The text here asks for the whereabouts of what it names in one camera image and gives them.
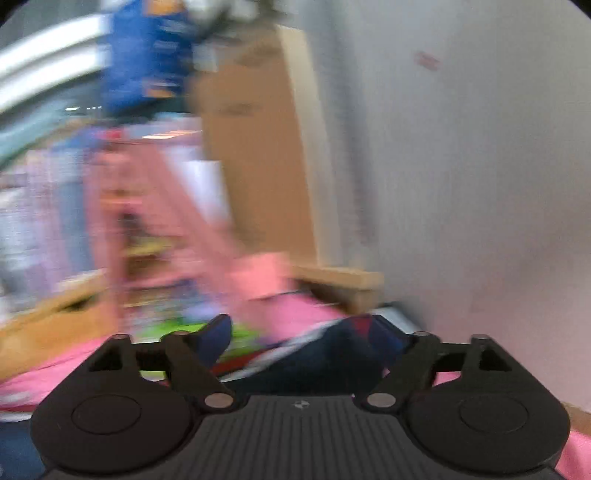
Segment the pink triangular toy house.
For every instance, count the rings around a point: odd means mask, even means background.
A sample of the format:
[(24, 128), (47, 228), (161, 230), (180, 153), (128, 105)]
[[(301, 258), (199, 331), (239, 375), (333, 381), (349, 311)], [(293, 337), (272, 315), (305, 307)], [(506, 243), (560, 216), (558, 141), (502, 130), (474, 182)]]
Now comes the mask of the pink triangular toy house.
[[(96, 265), (107, 284), (111, 323), (127, 330), (124, 305), (133, 289), (190, 279), (222, 312), (270, 342), (291, 337), (290, 320), (276, 296), (287, 291), (286, 263), (273, 254), (242, 255), (228, 231), (208, 223), (150, 140), (101, 138), (88, 165), (87, 218)], [(128, 281), (124, 273), (125, 214), (138, 216), (153, 237), (172, 243), (166, 266), (151, 278)]]

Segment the pink bunny pattern blanket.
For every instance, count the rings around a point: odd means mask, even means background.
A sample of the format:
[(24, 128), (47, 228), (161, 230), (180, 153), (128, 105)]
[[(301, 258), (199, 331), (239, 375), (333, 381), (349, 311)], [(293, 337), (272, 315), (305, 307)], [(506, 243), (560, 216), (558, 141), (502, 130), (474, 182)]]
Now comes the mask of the pink bunny pattern blanket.
[[(409, 318), (397, 303), (385, 309), (348, 317), (342, 311), (303, 294), (287, 294), (276, 297), (281, 309), (290, 320), (291, 337), (280, 342), (270, 342), (263, 335), (245, 324), (232, 321), (232, 337), (229, 346), (217, 359), (214, 373), (228, 380), (236, 371), (242, 371), (263, 351), (274, 349), (281, 343), (306, 335), (315, 329), (328, 326), (336, 321), (361, 316), (381, 315), (405, 333), (413, 333)], [(43, 364), (6, 381), (1, 379), (1, 422), (16, 423), (31, 419), (35, 408), (78, 366), (91, 356), (107, 339), (91, 340), (79, 344)]]

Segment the blue cardboard box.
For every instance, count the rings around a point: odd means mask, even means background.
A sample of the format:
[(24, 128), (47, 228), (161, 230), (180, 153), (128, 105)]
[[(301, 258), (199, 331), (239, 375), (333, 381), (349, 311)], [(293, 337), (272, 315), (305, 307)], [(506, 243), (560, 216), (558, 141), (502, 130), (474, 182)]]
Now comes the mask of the blue cardboard box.
[(107, 112), (184, 94), (195, 29), (183, 1), (116, 1), (105, 20), (101, 96)]

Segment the white and navy jacket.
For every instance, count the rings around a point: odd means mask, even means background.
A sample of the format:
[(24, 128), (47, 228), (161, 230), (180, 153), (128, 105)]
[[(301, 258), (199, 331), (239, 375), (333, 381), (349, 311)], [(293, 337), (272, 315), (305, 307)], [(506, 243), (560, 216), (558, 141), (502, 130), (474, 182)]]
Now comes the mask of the white and navy jacket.
[[(386, 370), (370, 346), (372, 316), (354, 317), (263, 351), (226, 385), (243, 395), (344, 395), (373, 389)], [(1, 422), (1, 479), (40, 479), (46, 468), (30, 421)]]

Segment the brown cardboard box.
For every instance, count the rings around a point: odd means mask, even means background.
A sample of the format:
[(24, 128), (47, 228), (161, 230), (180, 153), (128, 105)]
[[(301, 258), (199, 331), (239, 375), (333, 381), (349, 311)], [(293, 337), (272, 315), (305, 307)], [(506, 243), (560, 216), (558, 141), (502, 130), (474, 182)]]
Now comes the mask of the brown cardboard box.
[(198, 77), (192, 101), (242, 242), (295, 262), (341, 263), (331, 150), (304, 31), (249, 33)]

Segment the row of books right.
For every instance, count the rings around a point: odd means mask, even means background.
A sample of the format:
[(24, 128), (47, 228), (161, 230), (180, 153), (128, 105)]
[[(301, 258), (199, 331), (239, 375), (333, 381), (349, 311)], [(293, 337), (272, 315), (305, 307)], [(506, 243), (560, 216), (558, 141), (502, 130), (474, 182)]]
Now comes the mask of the row of books right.
[(94, 154), (103, 130), (82, 128), (23, 152), (1, 172), (1, 301), (34, 308), (99, 269), (91, 232)]

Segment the wooden drawer organizer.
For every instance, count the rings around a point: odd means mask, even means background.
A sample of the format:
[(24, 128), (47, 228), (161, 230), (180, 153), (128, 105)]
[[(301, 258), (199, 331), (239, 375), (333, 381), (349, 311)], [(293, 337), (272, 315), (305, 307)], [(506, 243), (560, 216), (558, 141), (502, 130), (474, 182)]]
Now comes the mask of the wooden drawer organizer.
[(61, 290), (1, 326), (1, 379), (6, 381), (119, 326), (104, 272), (61, 283)]

